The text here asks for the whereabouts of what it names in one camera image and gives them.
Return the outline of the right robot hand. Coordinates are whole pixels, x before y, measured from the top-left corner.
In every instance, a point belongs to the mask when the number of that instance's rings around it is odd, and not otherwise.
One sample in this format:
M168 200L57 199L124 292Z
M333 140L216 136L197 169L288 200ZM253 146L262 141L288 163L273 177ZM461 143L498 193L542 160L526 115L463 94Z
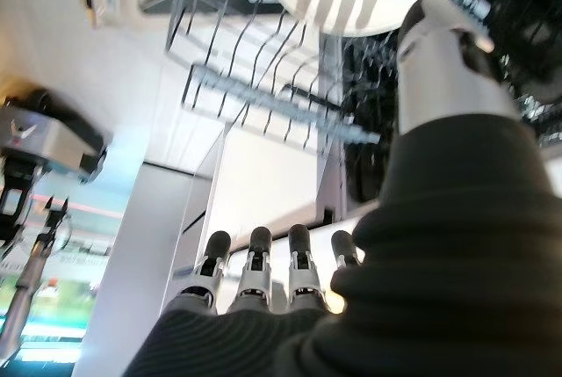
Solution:
M399 132L378 207L337 270L339 315L311 294L274 315L172 301L128 376L558 376L561 201L492 57L450 0L418 0L398 38Z

